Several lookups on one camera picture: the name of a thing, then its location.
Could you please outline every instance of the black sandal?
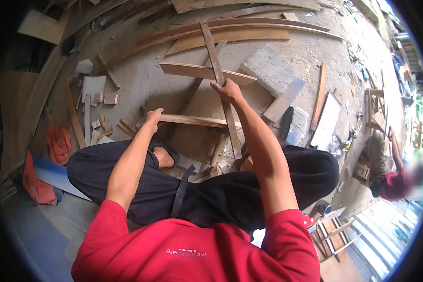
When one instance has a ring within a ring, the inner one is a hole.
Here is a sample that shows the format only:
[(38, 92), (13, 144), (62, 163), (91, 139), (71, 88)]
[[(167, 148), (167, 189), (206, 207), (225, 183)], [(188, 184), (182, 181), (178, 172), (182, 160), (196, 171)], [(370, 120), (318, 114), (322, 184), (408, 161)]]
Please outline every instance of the black sandal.
[(153, 152), (153, 148), (155, 148), (155, 147), (162, 147), (162, 148), (164, 148), (165, 150), (168, 151), (168, 154), (174, 160), (174, 166), (171, 166), (169, 168), (174, 168), (174, 167), (177, 166), (177, 164), (179, 163), (180, 158), (179, 158), (179, 154), (177, 154), (174, 151), (174, 149), (172, 149), (169, 145), (167, 145), (167, 144), (165, 144), (165, 143), (163, 143), (163, 142), (161, 142), (159, 140), (153, 140), (152, 139), (151, 142), (150, 142), (150, 144), (149, 144), (149, 150), (151, 152)]

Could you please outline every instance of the worker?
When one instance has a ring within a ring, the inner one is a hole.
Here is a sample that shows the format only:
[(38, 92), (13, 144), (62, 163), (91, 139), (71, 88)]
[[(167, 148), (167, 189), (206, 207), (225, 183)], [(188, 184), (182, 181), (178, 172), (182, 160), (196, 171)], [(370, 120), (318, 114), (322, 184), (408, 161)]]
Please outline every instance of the worker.
[(389, 165), (390, 156), (384, 155), (384, 135), (373, 132), (368, 138), (361, 159), (370, 161), (370, 190), (373, 197), (381, 197), (391, 202), (407, 197), (410, 200), (423, 198), (423, 157), (414, 157), (405, 168), (401, 158), (395, 131), (389, 127), (392, 143), (392, 157), (396, 172), (391, 172), (393, 163)]
[[(211, 86), (230, 102), (251, 153), (242, 171), (188, 183), (158, 169), (175, 152), (151, 141), (163, 109), (131, 141), (80, 150), (70, 182), (100, 205), (72, 266), (76, 281), (319, 281), (301, 209), (329, 194), (339, 169), (327, 152), (281, 148), (230, 79)], [(254, 170), (245, 170), (253, 165)], [(126, 219), (142, 227), (129, 233)], [(248, 232), (266, 228), (261, 249)]]

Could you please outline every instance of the red t-shirt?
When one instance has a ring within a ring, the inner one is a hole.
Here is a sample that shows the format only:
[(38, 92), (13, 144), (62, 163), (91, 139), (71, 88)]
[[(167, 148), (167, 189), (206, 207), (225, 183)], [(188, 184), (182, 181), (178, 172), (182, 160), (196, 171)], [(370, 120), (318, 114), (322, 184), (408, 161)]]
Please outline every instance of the red t-shirt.
[(316, 250), (297, 209), (266, 221), (262, 248), (234, 224), (165, 219), (129, 234), (105, 200), (72, 266), (76, 281), (319, 281)]
[(406, 193), (411, 189), (404, 167), (400, 173), (388, 172), (384, 178), (385, 182), (379, 190), (379, 196), (388, 201), (395, 202), (404, 199)]

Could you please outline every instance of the hand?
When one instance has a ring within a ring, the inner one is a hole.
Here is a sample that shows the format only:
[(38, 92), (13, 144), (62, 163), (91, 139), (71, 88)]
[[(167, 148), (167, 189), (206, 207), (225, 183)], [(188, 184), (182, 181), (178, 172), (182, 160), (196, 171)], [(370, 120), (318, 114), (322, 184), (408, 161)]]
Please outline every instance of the hand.
[(392, 142), (394, 138), (396, 139), (395, 131), (393, 131), (393, 128), (391, 126), (389, 126), (388, 132), (390, 133), (390, 136), (387, 135), (387, 137), (390, 140), (390, 142)]
[(221, 98), (231, 104), (244, 99), (238, 84), (233, 82), (230, 78), (226, 79), (223, 87), (220, 87), (216, 81), (210, 82), (210, 85), (218, 92)]
[(151, 110), (146, 113), (146, 123), (150, 129), (152, 129), (152, 134), (158, 131), (158, 122), (161, 118), (161, 113), (164, 111), (162, 108), (158, 108), (157, 110)]

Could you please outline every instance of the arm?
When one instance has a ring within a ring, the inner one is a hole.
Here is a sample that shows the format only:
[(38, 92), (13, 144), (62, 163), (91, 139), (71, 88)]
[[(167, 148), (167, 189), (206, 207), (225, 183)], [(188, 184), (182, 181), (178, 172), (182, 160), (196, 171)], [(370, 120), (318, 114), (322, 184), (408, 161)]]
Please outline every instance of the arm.
[(398, 146), (398, 141), (396, 140), (395, 131), (393, 131), (393, 128), (390, 126), (389, 131), (392, 132), (389, 139), (392, 142), (392, 154), (393, 154), (393, 160), (395, 161), (396, 170), (398, 173), (401, 173), (403, 170), (403, 161), (401, 159), (400, 149)]
[(286, 209), (298, 209), (287, 160), (274, 134), (249, 106), (235, 82), (227, 79), (224, 87), (214, 81), (210, 85), (238, 113), (254, 161), (255, 176), (260, 183), (265, 218)]
[(135, 197), (146, 161), (147, 148), (153, 134), (157, 132), (157, 123), (162, 112), (161, 108), (147, 112), (146, 122), (114, 166), (108, 180), (105, 200), (118, 203), (125, 213), (129, 211), (130, 202)]

